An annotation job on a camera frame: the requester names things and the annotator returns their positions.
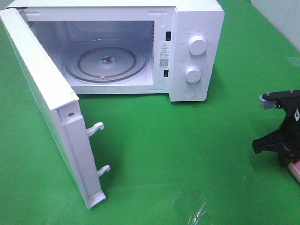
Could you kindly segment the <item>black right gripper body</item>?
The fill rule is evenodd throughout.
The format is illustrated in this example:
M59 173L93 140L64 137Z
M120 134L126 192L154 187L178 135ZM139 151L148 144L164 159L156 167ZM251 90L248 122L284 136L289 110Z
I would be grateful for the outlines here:
M298 114L299 105L282 103L281 107L286 115L278 129L278 159L281 166L287 166L300 159L300 119L296 119L300 116Z

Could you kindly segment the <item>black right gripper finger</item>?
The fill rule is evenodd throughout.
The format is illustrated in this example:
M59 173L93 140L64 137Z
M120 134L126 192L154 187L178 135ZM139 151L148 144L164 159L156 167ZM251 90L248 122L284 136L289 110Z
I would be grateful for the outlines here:
M253 140L252 148L255 154L258 154L262 151L292 154L291 149L284 144L283 139L280 137L279 131L271 132L262 138Z
M259 96L262 109L281 108L284 110L296 109L300 104L300 90L267 92Z

